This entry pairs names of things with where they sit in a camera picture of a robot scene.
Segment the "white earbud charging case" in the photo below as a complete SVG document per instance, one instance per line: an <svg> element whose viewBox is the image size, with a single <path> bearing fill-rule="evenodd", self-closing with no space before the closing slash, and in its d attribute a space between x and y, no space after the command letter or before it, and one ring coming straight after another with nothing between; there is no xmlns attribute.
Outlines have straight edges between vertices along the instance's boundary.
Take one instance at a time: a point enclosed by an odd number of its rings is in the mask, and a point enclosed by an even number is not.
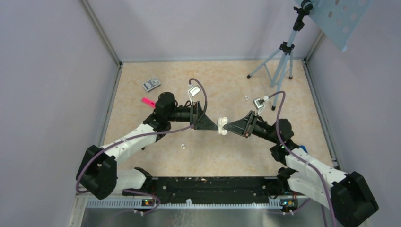
<svg viewBox="0 0 401 227"><path fill-rule="evenodd" d="M224 128L224 126L228 124L228 118L227 117L220 117L217 120L217 126L218 126L218 134L219 135L227 135L227 130Z"/></svg>

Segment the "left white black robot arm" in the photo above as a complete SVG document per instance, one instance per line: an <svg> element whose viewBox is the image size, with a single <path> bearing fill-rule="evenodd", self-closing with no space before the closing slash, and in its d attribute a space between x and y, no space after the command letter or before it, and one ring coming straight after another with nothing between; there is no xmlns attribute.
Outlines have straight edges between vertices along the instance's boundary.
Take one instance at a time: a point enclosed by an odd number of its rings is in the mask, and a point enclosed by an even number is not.
<svg viewBox="0 0 401 227"><path fill-rule="evenodd" d="M118 165L164 136L188 129L217 131L218 126L199 102L178 105L173 93L161 93L151 115L132 132L108 145L86 149L76 176L76 191L90 192L100 200L124 189L134 189L139 195L149 194L152 183L143 172L119 174Z"/></svg>

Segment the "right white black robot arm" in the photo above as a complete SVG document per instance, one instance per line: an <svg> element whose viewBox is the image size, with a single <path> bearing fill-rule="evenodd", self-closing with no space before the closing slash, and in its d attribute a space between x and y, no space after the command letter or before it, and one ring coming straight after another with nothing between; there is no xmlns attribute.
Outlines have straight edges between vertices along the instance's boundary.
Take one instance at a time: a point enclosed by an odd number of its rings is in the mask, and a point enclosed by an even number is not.
<svg viewBox="0 0 401 227"><path fill-rule="evenodd" d="M269 125L255 111L250 111L240 120L225 122L223 129L274 143L271 155L284 165L277 176L281 194L295 191L309 197L328 208L345 227L358 227L379 210L363 175L330 167L305 152L293 142L294 132L288 119L278 119Z"/></svg>

